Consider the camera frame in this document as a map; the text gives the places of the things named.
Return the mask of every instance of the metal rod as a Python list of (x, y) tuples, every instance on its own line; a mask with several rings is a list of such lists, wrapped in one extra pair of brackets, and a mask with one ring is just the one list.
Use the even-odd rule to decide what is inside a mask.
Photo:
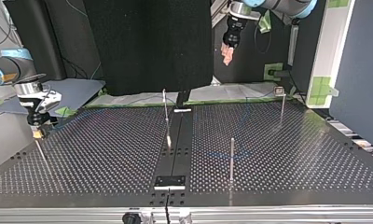
[(35, 139), (35, 144), (37, 145), (37, 148), (38, 148), (38, 151), (39, 151), (39, 154), (41, 154), (41, 157), (44, 161), (47, 160), (47, 158), (45, 158), (45, 154), (44, 154), (44, 151), (42, 150), (42, 147), (41, 145), (39, 144), (38, 140)]
[(235, 139), (231, 138), (230, 139), (230, 184), (231, 185), (233, 185), (234, 155), (235, 155)]
[(284, 115), (285, 97), (286, 97), (286, 94), (283, 95), (282, 119), (283, 119), (283, 115)]
[(167, 97), (166, 97), (166, 90), (163, 90), (163, 103), (164, 103), (164, 113), (166, 116), (166, 127), (167, 127), (167, 146), (170, 148), (172, 147), (172, 138), (170, 137), (170, 124), (169, 124), (169, 111), (167, 110)]

